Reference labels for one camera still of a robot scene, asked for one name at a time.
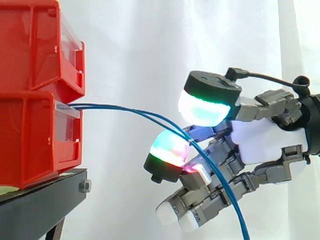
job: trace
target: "white backdrop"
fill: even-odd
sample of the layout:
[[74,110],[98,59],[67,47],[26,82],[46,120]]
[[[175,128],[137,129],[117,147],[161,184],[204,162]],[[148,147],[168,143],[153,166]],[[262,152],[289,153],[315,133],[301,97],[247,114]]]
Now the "white backdrop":
[[[189,71],[224,74],[232,66],[282,76],[276,0],[60,0],[60,4],[86,44],[82,103],[148,110],[184,127],[177,103]],[[279,88],[257,79],[241,83],[248,97]],[[67,216],[62,240],[242,239],[232,207],[188,234],[181,233],[178,224],[158,222],[155,208],[180,187],[157,185],[143,169],[160,127],[110,110],[85,112],[83,126],[82,167],[88,168],[92,192]],[[251,239],[291,239],[289,223],[294,223],[288,220],[287,185],[263,186],[239,204]]]
[[[294,19],[290,21],[290,15],[286,14],[292,8],[294,2],[296,26]],[[287,44],[284,60],[289,63],[283,70],[285,78],[293,78],[293,74],[306,74],[311,81],[311,91],[320,93],[320,34],[315,29],[318,27],[320,4],[315,1],[279,0],[282,7],[280,16],[286,16],[286,30],[281,37],[283,45]],[[288,185],[288,212],[290,239],[319,239],[320,235],[320,174],[319,157],[311,159],[312,165],[304,170],[299,178]]]

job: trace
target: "black shelf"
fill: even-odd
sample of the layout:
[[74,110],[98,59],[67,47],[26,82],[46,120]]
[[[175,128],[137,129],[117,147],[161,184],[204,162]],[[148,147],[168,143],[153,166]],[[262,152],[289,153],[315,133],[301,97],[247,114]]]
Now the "black shelf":
[[0,240],[38,240],[86,199],[86,169],[0,196]]

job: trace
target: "red plastic drawer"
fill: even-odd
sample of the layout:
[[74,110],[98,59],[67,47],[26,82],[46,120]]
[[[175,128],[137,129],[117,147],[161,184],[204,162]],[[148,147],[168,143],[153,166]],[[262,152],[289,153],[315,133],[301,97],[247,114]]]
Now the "red plastic drawer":
[[0,91],[85,95],[85,46],[56,0],[0,0]]
[[81,164],[82,112],[49,92],[0,92],[0,186],[23,189]]

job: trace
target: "black fingertip cap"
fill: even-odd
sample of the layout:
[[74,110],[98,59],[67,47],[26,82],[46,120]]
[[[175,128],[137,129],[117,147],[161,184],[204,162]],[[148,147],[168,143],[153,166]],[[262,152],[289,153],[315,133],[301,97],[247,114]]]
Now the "black fingertip cap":
[[183,167],[172,165],[151,153],[148,154],[143,168],[152,174],[151,180],[157,184],[160,184],[162,180],[176,183],[183,171]]
[[242,88],[222,75],[191,71],[184,90],[189,95],[206,102],[234,106]]

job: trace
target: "blue cable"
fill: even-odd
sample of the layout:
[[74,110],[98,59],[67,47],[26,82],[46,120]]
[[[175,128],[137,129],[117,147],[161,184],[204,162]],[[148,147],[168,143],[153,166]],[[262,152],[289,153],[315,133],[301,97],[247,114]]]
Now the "blue cable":
[[[174,134],[177,134],[179,137],[181,137],[182,139],[184,139],[186,141],[192,140],[192,138],[187,133],[185,133],[185,131],[182,128],[180,128],[177,124],[175,124],[173,121],[171,121],[168,118],[166,118],[160,114],[157,114],[157,113],[144,111],[144,110],[131,109],[131,108],[116,106],[116,105],[108,105],[108,104],[74,103],[74,104],[70,104],[69,106],[73,107],[75,109],[78,109],[78,110],[107,109],[107,110],[121,110],[121,111],[136,113],[136,114],[138,114],[142,117],[145,117],[145,118],[151,120],[152,122],[162,126],[163,128],[173,132]],[[163,123],[157,121],[156,119],[154,119],[148,115],[154,116],[156,118],[159,118],[159,119],[171,124],[177,130],[179,130],[179,132],[181,132],[182,134],[179,134],[175,130],[171,129],[170,127],[164,125]],[[231,187],[229,186],[229,183],[227,182],[227,180],[225,179],[225,177],[223,176],[221,171],[218,169],[216,164],[207,156],[207,154],[201,149],[201,147],[195,141],[191,141],[190,144],[193,145],[194,148],[198,151],[198,153],[207,161],[207,163],[212,168],[213,172],[216,174],[216,176],[220,180],[223,188],[225,189],[225,193],[229,197],[229,199],[230,199],[230,201],[236,211],[236,214],[238,216],[239,223],[240,223],[241,230],[242,230],[243,239],[250,240],[249,232],[248,232],[244,217],[241,213],[240,207],[238,205],[238,201],[237,201]]]

